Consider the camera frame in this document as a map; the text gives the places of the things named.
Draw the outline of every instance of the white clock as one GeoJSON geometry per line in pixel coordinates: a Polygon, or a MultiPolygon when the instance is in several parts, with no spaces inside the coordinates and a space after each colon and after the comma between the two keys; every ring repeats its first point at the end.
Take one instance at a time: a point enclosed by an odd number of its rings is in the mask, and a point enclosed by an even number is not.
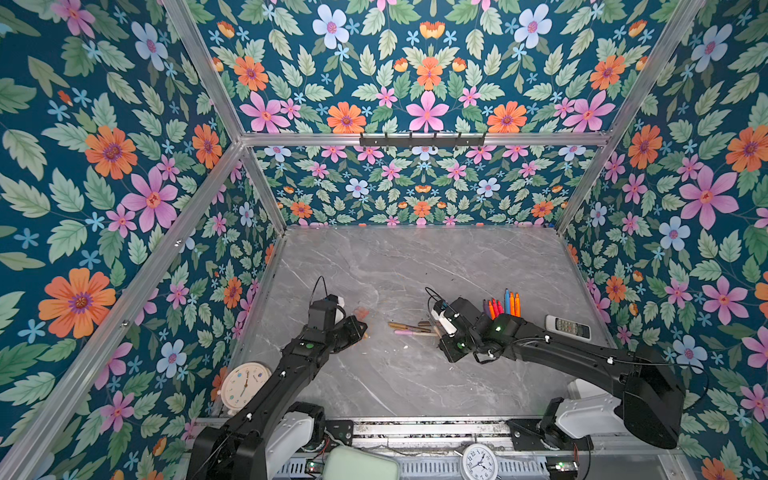
{"type": "Polygon", "coordinates": [[[498,460],[491,449],[475,443],[464,451],[460,470],[464,480],[495,480],[498,460]]]}
{"type": "Polygon", "coordinates": [[[229,409],[229,415],[248,405],[270,375],[269,369],[258,362],[244,363],[232,370],[219,390],[221,402],[229,409]]]}

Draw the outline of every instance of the pink flower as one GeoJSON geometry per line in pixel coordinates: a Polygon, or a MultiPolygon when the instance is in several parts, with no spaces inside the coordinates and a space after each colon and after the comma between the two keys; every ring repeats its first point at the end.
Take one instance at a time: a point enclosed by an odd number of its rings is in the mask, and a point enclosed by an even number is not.
{"type": "Polygon", "coordinates": [[[522,174],[523,178],[526,178],[528,176],[533,177],[534,175],[536,175],[536,170],[538,170],[538,165],[536,164],[536,160],[531,160],[520,167],[520,173],[522,174]]]}
{"type": "Polygon", "coordinates": [[[741,387],[741,394],[746,396],[745,399],[742,399],[741,406],[747,410],[753,410],[755,420],[763,422],[768,413],[768,401],[766,401],[763,387],[756,384],[753,392],[749,387],[743,386],[741,387]]]}
{"type": "Polygon", "coordinates": [[[382,90],[376,94],[376,98],[379,99],[380,107],[383,105],[386,105],[387,107],[392,107],[392,102],[397,101],[394,88],[390,88],[389,90],[387,90],[386,87],[382,87],[382,90]]]}
{"type": "Polygon", "coordinates": [[[672,286],[664,287],[664,291],[670,294],[667,301],[672,304],[677,302],[678,308],[685,307],[685,302],[690,302],[693,299],[690,293],[686,292],[686,290],[688,290],[688,284],[678,283],[674,278],[672,279],[672,286]]]}
{"type": "Polygon", "coordinates": [[[611,183],[615,184],[619,175],[626,171],[622,163],[624,163],[624,154],[617,156],[616,152],[612,153],[611,159],[605,162],[605,180],[611,180],[611,183]]]}
{"type": "Polygon", "coordinates": [[[594,300],[594,306],[596,306],[600,312],[600,316],[603,317],[603,321],[610,323],[611,316],[608,315],[608,312],[606,312],[605,309],[611,306],[611,299],[608,297],[601,298],[600,290],[597,288],[592,290],[592,299],[594,300]]]}
{"type": "Polygon", "coordinates": [[[561,103],[554,106],[555,117],[565,118],[565,115],[573,113],[575,103],[576,100],[568,100],[568,97],[563,98],[561,103]]]}
{"type": "Polygon", "coordinates": [[[368,163],[371,165],[376,163],[377,158],[381,158],[384,156],[384,152],[379,151],[379,147],[360,147],[356,145],[355,150],[357,150],[358,152],[362,152],[360,155],[357,156],[358,162],[368,161],[368,163]]]}
{"type": "Polygon", "coordinates": [[[107,217],[109,217],[109,220],[112,220],[108,227],[109,231],[119,230],[120,236],[125,238],[128,236],[129,230],[136,230],[136,224],[131,222],[136,217],[136,214],[130,211],[126,212],[123,204],[119,204],[115,210],[117,212],[107,212],[107,217]]]}
{"type": "Polygon", "coordinates": [[[579,98],[574,105],[577,113],[566,118],[563,125],[566,127],[576,125],[574,131],[585,131],[587,126],[592,131],[600,130],[600,127],[603,126],[600,117],[611,113],[616,108],[614,104],[603,105],[603,101],[605,101],[605,90],[595,95],[589,104],[585,99],[579,98]]]}
{"type": "Polygon", "coordinates": [[[104,417],[101,423],[101,433],[113,427],[113,430],[119,432],[123,428],[123,419],[134,416],[134,407],[129,406],[134,401],[134,394],[129,393],[123,398],[123,392],[117,392],[112,399],[113,405],[105,405],[99,409],[99,413],[104,417]]]}
{"type": "Polygon", "coordinates": [[[326,169],[325,164],[319,164],[315,162],[315,164],[312,166],[312,176],[318,177],[320,180],[326,177],[328,174],[328,170],[326,169]]]}
{"type": "Polygon", "coordinates": [[[621,219],[621,222],[624,224],[624,226],[621,228],[622,231],[629,233],[630,235],[635,233],[637,229],[640,227],[637,225],[637,219],[640,218],[637,215],[633,215],[632,213],[628,213],[625,218],[621,219]]]}
{"type": "Polygon", "coordinates": [[[477,87],[465,88],[462,91],[462,96],[458,98],[458,101],[463,101],[464,108],[467,108],[469,105],[477,105],[478,98],[480,98],[480,94],[478,93],[477,87]]]}
{"type": "Polygon", "coordinates": [[[278,127],[288,127],[290,122],[285,117],[280,117],[280,102],[277,100],[270,100],[266,107],[264,106],[264,99],[261,95],[255,91],[250,92],[250,101],[253,106],[244,104],[240,106],[240,110],[249,117],[255,117],[250,122],[250,127],[253,131],[262,131],[266,127],[266,131],[271,134],[279,132],[278,127]]]}
{"type": "Polygon", "coordinates": [[[104,367],[103,370],[101,370],[101,373],[99,373],[98,378],[96,379],[96,383],[94,386],[96,387],[96,390],[101,390],[104,388],[105,385],[107,385],[107,381],[109,380],[109,371],[111,370],[114,375],[124,375],[125,374],[125,362],[120,360],[122,357],[126,356],[128,352],[131,351],[131,348],[133,348],[133,343],[131,342],[125,342],[121,343],[118,349],[114,351],[112,354],[112,359],[109,361],[107,366],[104,367]]]}
{"type": "Polygon", "coordinates": [[[458,180],[461,177],[466,177],[467,172],[464,170],[467,169],[466,165],[459,165],[458,162],[455,162],[453,164],[453,167],[450,167],[448,169],[448,178],[452,178],[453,180],[458,180]]]}
{"type": "Polygon", "coordinates": [[[221,237],[221,234],[227,231],[227,219],[221,216],[221,212],[215,217],[211,217],[214,221],[214,232],[221,237]]]}
{"type": "Polygon", "coordinates": [[[179,282],[176,285],[170,286],[170,295],[165,298],[166,302],[173,302],[174,310],[179,308],[179,304],[186,305],[186,295],[190,292],[190,289],[184,286],[184,282],[179,282]]]}
{"type": "Polygon", "coordinates": [[[445,115],[448,111],[448,105],[435,105],[435,94],[431,90],[427,90],[422,94],[421,107],[417,104],[410,104],[406,110],[415,117],[411,120],[409,130],[416,131],[424,127],[424,133],[427,133],[429,127],[432,127],[433,130],[442,130],[442,120],[438,117],[445,115]]]}
{"type": "Polygon", "coordinates": [[[58,3],[51,5],[51,10],[67,21],[69,31],[73,35],[80,35],[80,30],[82,30],[87,36],[95,38],[89,23],[96,22],[96,17],[88,10],[81,10],[80,7],[80,0],[58,0],[58,3]]]}
{"type": "Polygon", "coordinates": [[[168,158],[165,155],[160,157],[160,163],[154,167],[163,174],[163,180],[170,178],[170,181],[175,182],[176,176],[180,173],[180,170],[176,168],[176,159],[173,157],[168,158]]]}
{"type": "Polygon", "coordinates": [[[717,318],[723,325],[730,323],[730,314],[732,313],[739,318],[747,318],[749,313],[746,312],[746,308],[743,305],[737,303],[740,300],[746,298],[746,288],[740,286],[728,291],[730,283],[725,276],[721,276],[717,279],[717,290],[711,285],[704,285],[701,290],[704,295],[714,299],[704,302],[704,310],[707,312],[714,312],[719,310],[717,318]]]}
{"type": "Polygon", "coordinates": [[[621,340],[621,345],[627,345],[632,337],[632,332],[630,332],[626,326],[620,326],[619,333],[617,333],[616,336],[621,340]]]}
{"type": "Polygon", "coordinates": [[[389,162],[389,166],[386,165],[382,167],[382,178],[386,178],[387,180],[392,180],[393,178],[400,178],[400,174],[397,173],[401,171],[402,168],[397,168],[395,166],[395,161],[389,162]]]}
{"type": "Polygon", "coordinates": [[[323,147],[325,150],[320,154],[323,156],[323,158],[331,157],[331,161],[333,163],[336,163],[339,161],[339,158],[346,158],[346,152],[344,151],[344,146],[339,145],[336,147],[323,147]]]}
{"type": "Polygon", "coordinates": [[[157,294],[160,292],[160,289],[156,288],[152,292],[152,294],[147,299],[147,302],[144,304],[144,307],[141,309],[138,315],[136,315],[136,319],[134,320],[134,323],[136,325],[141,325],[144,322],[144,314],[149,313],[152,315],[153,313],[157,313],[157,305],[152,303],[150,300],[154,300],[157,298],[157,294]]]}
{"type": "Polygon", "coordinates": [[[526,150],[528,148],[527,145],[505,145],[504,148],[506,148],[507,151],[504,152],[502,157],[509,157],[509,160],[512,163],[518,161],[518,158],[520,157],[528,156],[528,150],[526,150]]]}
{"type": "Polygon", "coordinates": [[[640,203],[640,195],[648,191],[648,187],[642,184],[644,180],[645,174],[640,174],[636,177],[634,174],[629,174],[629,182],[621,188],[627,194],[624,197],[625,202],[630,203],[630,201],[633,201],[635,205],[640,203]]]}
{"type": "Polygon", "coordinates": [[[715,224],[715,209],[723,214],[730,214],[739,210],[739,204],[735,198],[729,195],[720,195],[736,183],[737,175],[736,172],[720,175],[713,184],[714,173],[712,169],[706,166],[702,167],[697,178],[699,187],[692,184],[685,184],[680,187],[682,198],[693,200],[683,207],[680,217],[684,219],[694,218],[701,210],[699,223],[706,230],[709,230],[715,224]]]}
{"type": "Polygon", "coordinates": [[[471,147],[467,152],[467,158],[474,158],[475,165],[483,160],[491,160],[491,152],[496,150],[495,145],[483,145],[482,147],[471,147]]]}
{"type": "Polygon", "coordinates": [[[690,159],[688,157],[683,157],[683,166],[677,169],[677,172],[681,175],[683,175],[683,182],[688,181],[688,177],[690,177],[691,180],[696,180],[696,178],[699,176],[699,170],[704,166],[704,164],[699,163],[699,156],[694,155],[690,159]]]}
{"type": "Polygon", "coordinates": [[[301,118],[301,113],[299,113],[300,108],[301,108],[301,105],[293,104],[292,98],[289,98],[287,101],[285,100],[280,101],[280,113],[288,114],[288,120],[293,120],[294,118],[301,118]]]}
{"type": "Polygon", "coordinates": [[[156,168],[149,170],[149,184],[141,175],[132,174],[131,183],[139,194],[128,194],[122,204],[129,210],[141,212],[139,227],[142,232],[148,232],[154,227],[154,219],[161,227],[168,228],[176,220],[176,209],[169,203],[176,198],[178,190],[173,185],[163,187],[163,175],[156,168]]]}
{"type": "Polygon", "coordinates": [[[755,340],[751,336],[745,336],[741,339],[741,343],[753,352],[750,358],[746,360],[746,364],[754,369],[759,369],[768,362],[768,329],[761,326],[757,329],[757,338],[760,341],[755,340]]]}

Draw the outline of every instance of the blue flower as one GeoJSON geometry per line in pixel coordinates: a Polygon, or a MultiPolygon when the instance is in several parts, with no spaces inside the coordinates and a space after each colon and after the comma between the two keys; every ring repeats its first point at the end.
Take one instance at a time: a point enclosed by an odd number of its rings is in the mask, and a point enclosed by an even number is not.
{"type": "Polygon", "coordinates": [[[27,248],[30,245],[32,245],[33,247],[36,247],[38,245],[38,243],[35,242],[35,238],[40,237],[39,233],[31,233],[31,231],[27,227],[24,228],[23,233],[24,233],[23,235],[21,235],[20,233],[17,233],[16,235],[13,236],[13,239],[23,242],[22,248],[24,250],[27,250],[27,248]]]}
{"type": "Polygon", "coordinates": [[[210,40],[215,41],[216,45],[221,45],[221,42],[224,41],[224,39],[221,38],[221,33],[218,30],[209,30],[208,34],[210,35],[210,40]]]}
{"type": "Polygon", "coordinates": [[[138,462],[139,452],[130,452],[128,453],[128,461],[123,464],[123,468],[127,468],[129,471],[133,470],[138,462]]]}
{"type": "Polygon", "coordinates": [[[448,46],[450,47],[451,45],[453,45],[454,41],[456,41],[456,30],[454,31],[446,30],[445,38],[442,39],[442,42],[447,43],[448,46]]]}
{"type": "Polygon", "coordinates": [[[112,393],[118,391],[120,389],[120,379],[113,375],[112,381],[107,384],[107,388],[112,393]]]}
{"type": "Polygon", "coordinates": [[[23,329],[21,332],[18,333],[19,336],[27,337],[27,343],[34,343],[36,336],[45,336],[45,332],[43,332],[43,327],[45,326],[45,322],[40,322],[35,324],[35,321],[33,319],[29,319],[29,321],[27,322],[27,325],[29,325],[28,329],[23,329]]]}
{"type": "Polygon", "coordinates": [[[622,37],[624,37],[627,34],[627,30],[624,28],[624,25],[621,26],[621,28],[617,28],[614,30],[614,38],[617,40],[621,40],[622,37]]]}
{"type": "Polygon", "coordinates": [[[61,121],[62,118],[69,118],[69,114],[66,113],[67,105],[62,105],[59,107],[53,100],[49,100],[48,104],[51,105],[51,108],[48,109],[48,113],[51,115],[56,115],[57,121],[61,121]]]}
{"type": "Polygon", "coordinates": [[[101,260],[98,258],[98,250],[94,250],[92,252],[88,252],[87,250],[80,250],[80,253],[83,254],[83,257],[85,257],[85,260],[80,260],[80,263],[78,263],[79,266],[87,266],[89,270],[93,270],[95,264],[101,263],[101,260]]]}
{"type": "Polygon", "coordinates": [[[104,228],[104,224],[102,223],[104,221],[104,217],[100,217],[99,214],[96,212],[93,213],[93,216],[91,218],[86,218],[85,223],[88,225],[91,225],[91,231],[96,231],[100,228],[104,228]]]}
{"type": "Polygon", "coordinates": [[[170,144],[169,138],[166,138],[165,143],[163,143],[161,146],[163,147],[163,149],[165,149],[166,154],[172,154],[174,152],[174,148],[176,148],[170,144]]]}
{"type": "Polygon", "coordinates": [[[249,32],[247,30],[243,30],[243,27],[237,27],[237,36],[240,37],[242,41],[248,40],[248,34],[249,32]]]}
{"type": "Polygon", "coordinates": [[[419,43],[420,42],[419,33],[417,31],[409,31],[408,38],[406,38],[406,41],[409,41],[411,43],[411,46],[419,43]]]}
{"type": "Polygon", "coordinates": [[[144,363],[144,362],[142,362],[141,360],[139,360],[139,356],[138,356],[138,355],[136,355],[136,358],[134,358],[133,360],[131,360],[130,362],[128,362],[128,366],[130,367],[130,369],[128,370],[128,375],[130,375],[130,374],[132,374],[132,373],[138,373],[138,371],[139,371],[139,366],[140,366],[142,363],[144,363]]]}
{"type": "Polygon", "coordinates": [[[74,93],[74,98],[72,98],[72,101],[76,104],[83,104],[83,107],[93,101],[86,96],[88,95],[87,90],[78,90],[77,88],[72,88],[72,93],[74,93]]]}

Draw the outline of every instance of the light blue flower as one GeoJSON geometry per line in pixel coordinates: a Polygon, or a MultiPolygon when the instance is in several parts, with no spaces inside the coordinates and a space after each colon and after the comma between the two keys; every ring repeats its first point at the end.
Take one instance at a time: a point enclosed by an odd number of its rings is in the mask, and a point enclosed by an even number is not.
{"type": "Polygon", "coordinates": [[[78,263],[79,266],[86,266],[89,270],[93,270],[94,265],[101,263],[101,260],[96,258],[98,257],[98,250],[94,250],[90,253],[87,250],[80,250],[80,253],[83,254],[85,260],[80,260],[80,263],[78,263]]]}
{"type": "Polygon", "coordinates": [[[410,42],[411,46],[416,45],[417,43],[420,42],[419,33],[417,31],[409,31],[408,38],[406,38],[406,41],[410,42]]]}
{"type": "Polygon", "coordinates": [[[448,46],[450,47],[451,45],[453,45],[454,41],[456,41],[456,30],[454,31],[446,30],[445,38],[442,39],[442,42],[447,43],[448,46]]]}
{"type": "Polygon", "coordinates": [[[23,329],[18,333],[19,336],[27,337],[27,343],[34,343],[36,336],[45,336],[45,332],[43,332],[45,322],[35,323],[33,319],[29,319],[27,325],[29,325],[28,329],[23,329]]]}
{"type": "Polygon", "coordinates": [[[104,228],[104,224],[102,222],[104,222],[104,217],[100,217],[96,212],[93,213],[91,218],[85,219],[85,223],[91,225],[91,231],[93,232],[100,228],[104,228]]]}
{"type": "Polygon", "coordinates": [[[246,41],[250,37],[248,36],[250,32],[247,30],[243,30],[243,27],[237,27],[237,36],[240,37],[240,40],[246,41]]]}
{"type": "Polygon", "coordinates": [[[13,239],[21,241],[22,248],[24,250],[27,250],[27,248],[30,245],[32,245],[33,247],[36,247],[38,245],[35,239],[40,237],[39,233],[32,233],[27,227],[25,227],[22,232],[23,232],[23,235],[20,233],[17,233],[16,235],[13,236],[13,239]]]}
{"type": "Polygon", "coordinates": [[[57,121],[61,121],[62,118],[69,118],[69,114],[67,113],[67,105],[62,105],[59,107],[53,100],[49,100],[48,104],[51,105],[51,108],[48,109],[48,113],[51,115],[56,115],[57,121]]]}

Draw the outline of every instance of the aluminum frame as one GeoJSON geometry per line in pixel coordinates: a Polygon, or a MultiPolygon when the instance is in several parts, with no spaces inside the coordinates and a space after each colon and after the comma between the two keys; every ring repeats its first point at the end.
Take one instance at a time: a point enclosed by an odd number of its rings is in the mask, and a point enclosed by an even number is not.
{"type": "Polygon", "coordinates": [[[34,420],[19,440],[0,462],[0,478],[4,480],[29,480],[37,465],[50,451],[61,431],[66,428],[83,399],[91,391],[104,366],[125,337],[144,304],[168,270],[179,246],[190,236],[197,222],[210,206],[210,200],[219,186],[237,165],[243,147],[230,146],[219,163],[210,171],[197,189],[187,208],[163,235],[155,251],[125,289],[125,294],[115,303],[85,344],[67,372],[48,395],[34,420]]]}
{"type": "Polygon", "coordinates": [[[707,3],[707,0],[680,0],[677,7],[675,7],[670,21],[664,27],[653,50],[648,55],[648,62],[637,76],[637,80],[632,86],[629,95],[624,100],[624,103],[621,104],[619,112],[616,114],[613,122],[611,122],[611,128],[608,131],[608,143],[592,158],[587,171],[584,172],[574,193],[568,199],[568,206],[565,208],[565,212],[558,220],[556,226],[558,233],[563,237],[568,225],[571,224],[576,212],[587,198],[592,185],[600,177],[605,163],[616,151],[616,147],[618,147],[621,138],[624,136],[624,132],[632,125],[637,112],[640,110],[640,106],[656,84],[661,71],[667,65],[677,46],[683,40],[686,31],[693,24],[696,14],[704,7],[705,3],[707,3]]]}

